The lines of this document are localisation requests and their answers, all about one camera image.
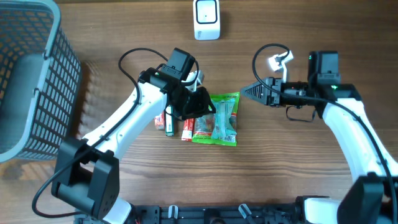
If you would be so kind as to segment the dark green small box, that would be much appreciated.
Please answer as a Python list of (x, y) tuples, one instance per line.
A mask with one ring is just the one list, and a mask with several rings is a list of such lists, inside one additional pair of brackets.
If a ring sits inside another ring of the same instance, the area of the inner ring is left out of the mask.
[(165, 109), (165, 134), (166, 136), (174, 136), (174, 117), (172, 113), (174, 109), (171, 105)]

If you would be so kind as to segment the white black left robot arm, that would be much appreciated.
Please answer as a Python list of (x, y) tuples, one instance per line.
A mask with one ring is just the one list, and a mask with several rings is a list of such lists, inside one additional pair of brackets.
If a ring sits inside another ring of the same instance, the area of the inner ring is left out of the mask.
[(73, 206), (73, 215), (103, 223), (136, 223), (134, 206), (119, 196), (119, 162), (142, 130), (168, 106), (182, 121), (215, 113), (206, 88), (191, 78), (197, 60), (175, 48), (160, 68), (133, 79), (128, 99), (83, 139), (62, 142), (50, 179), (51, 194)]

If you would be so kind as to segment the green gummy candy bag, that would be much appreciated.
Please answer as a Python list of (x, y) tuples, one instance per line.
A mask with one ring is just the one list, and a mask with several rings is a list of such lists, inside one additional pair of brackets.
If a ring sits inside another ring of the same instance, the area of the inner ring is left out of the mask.
[(192, 141), (200, 144), (236, 146), (240, 93), (210, 95), (210, 98), (216, 113), (195, 119)]

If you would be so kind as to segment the teal tissue packet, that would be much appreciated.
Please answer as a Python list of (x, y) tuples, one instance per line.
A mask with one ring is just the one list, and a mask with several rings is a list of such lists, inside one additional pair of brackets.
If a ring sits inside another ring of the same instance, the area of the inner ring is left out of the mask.
[(229, 120), (233, 113), (234, 104), (234, 98), (214, 102), (216, 113), (214, 115), (215, 123), (211, 135), (212, 139), (227, 141), (230, 136), (237, 134)]

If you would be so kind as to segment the red stick packet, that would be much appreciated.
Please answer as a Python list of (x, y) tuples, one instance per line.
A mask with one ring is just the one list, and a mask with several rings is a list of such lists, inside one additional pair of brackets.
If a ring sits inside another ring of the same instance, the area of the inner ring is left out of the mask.
[(183, 124), (182, 141), (192, 141), (195, 118), (186, 119)]

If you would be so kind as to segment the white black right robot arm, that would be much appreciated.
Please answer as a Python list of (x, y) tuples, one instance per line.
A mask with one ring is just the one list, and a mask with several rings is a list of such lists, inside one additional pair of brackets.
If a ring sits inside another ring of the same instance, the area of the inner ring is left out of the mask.
[(338, 141), (353, 179), (341, 201), (297, 197), (295, 221), (397, 223), (397, 162), (371, 126), (357, 89), (341, 82), (338, 52), (310, 52), (307, 82), (288, 82), (286, 63), (292, 58), (291, 51), (269, 58), (271, 69), (282, 77), (258, 79), (241, 93), (271, 107), (314, 107)]

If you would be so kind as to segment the orange small box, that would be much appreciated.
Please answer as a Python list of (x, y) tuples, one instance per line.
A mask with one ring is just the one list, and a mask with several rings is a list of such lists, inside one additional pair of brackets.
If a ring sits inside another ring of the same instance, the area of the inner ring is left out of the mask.
[(161, 112), (161, 114), (157, 115), (154, 118), (154, 124), (155, 124), (155, 128), (157, 130), (165, 129), (165, 115), (164, 115), (164, 112)]

